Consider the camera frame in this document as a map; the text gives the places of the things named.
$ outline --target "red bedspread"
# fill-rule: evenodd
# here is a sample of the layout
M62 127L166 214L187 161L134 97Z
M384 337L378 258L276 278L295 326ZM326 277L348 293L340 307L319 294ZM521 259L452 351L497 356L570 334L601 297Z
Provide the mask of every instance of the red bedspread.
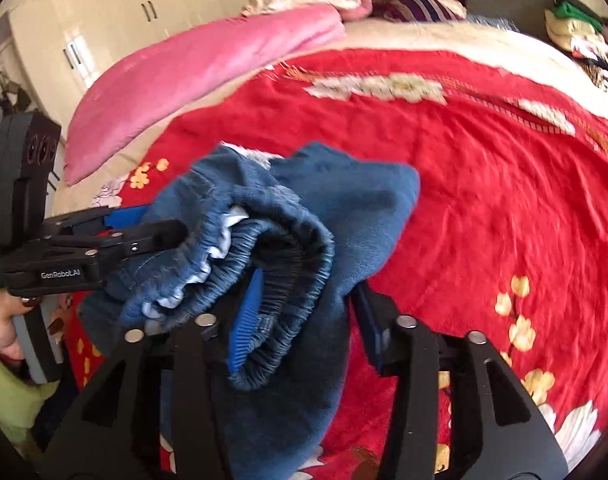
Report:
M556 415L562 449L576 460L608 423L608 122L553 88L445 52L345 50L289 65L173 120L120 193L122 205L150 202L222 140L289 155L316 139L413 165L419 203L373 288L433 330L485 332L548 419ZM396 72L439 82L445 104L305 91L332 75ZM398 79L392 88L410 96L413 85ZM82 338L69 337L80 381L98 362ZM317 465L299 478L374 478L394 388L367 364L354 328L340 409ZM447 399L437 468L448 462Z

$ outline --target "bolt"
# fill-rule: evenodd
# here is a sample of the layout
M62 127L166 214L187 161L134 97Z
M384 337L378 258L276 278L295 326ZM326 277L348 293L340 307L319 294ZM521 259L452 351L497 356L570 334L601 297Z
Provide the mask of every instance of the bolt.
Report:
M144 332L138 328L134 328L133 330L129 330L125 335L124 339L128 343L139 343L144 338Z
M199 314L195 322L199 326L213 326L217 322L217 318L212 314Z
M415 328L417 320L413 316L397 316L397 324L402 328Z
M483 345L486 343L486 336L479 330L473 330L468 333L468 340L475 345Z

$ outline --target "striped pillow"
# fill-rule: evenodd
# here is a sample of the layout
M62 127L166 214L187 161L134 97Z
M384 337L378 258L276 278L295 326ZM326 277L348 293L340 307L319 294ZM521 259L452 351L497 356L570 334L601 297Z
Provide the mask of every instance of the striped pillow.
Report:
M372 16L389 22L451 22L461 17L437 0L373 0Z

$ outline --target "pink pillow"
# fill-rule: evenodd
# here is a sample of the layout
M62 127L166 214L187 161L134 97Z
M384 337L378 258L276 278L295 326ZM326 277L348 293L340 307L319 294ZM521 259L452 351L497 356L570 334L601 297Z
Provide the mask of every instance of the pink pillow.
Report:
M372 14L373 0L361 0L361 5L357 9L340 10L341 19L345 22L356 22L363 20Z
M337 11L315 5L207 23L125 57L88 89L68 125L66 183L78 183L146 128L226 81L345 35Z

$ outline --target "blue denim pants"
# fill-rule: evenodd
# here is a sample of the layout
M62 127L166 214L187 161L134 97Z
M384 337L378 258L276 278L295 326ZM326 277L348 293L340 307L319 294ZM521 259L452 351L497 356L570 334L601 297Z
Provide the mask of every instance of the blue denim pants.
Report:
M164 189L143 218L180 219L189 238L131 260L84 301L79 317L97 348L110 352L124 327L153 322L170 330L208 310L258 260L265 289L257 329L241 368L213 380L213 399L235 478L286 480L320 443L339 404L345 297L384 265L418 193L410 166L359 162L319 143L268 169L220 146ZM209 258L232 206L248 218L230 227L226 256ZM169 441L170 379L162 381Z

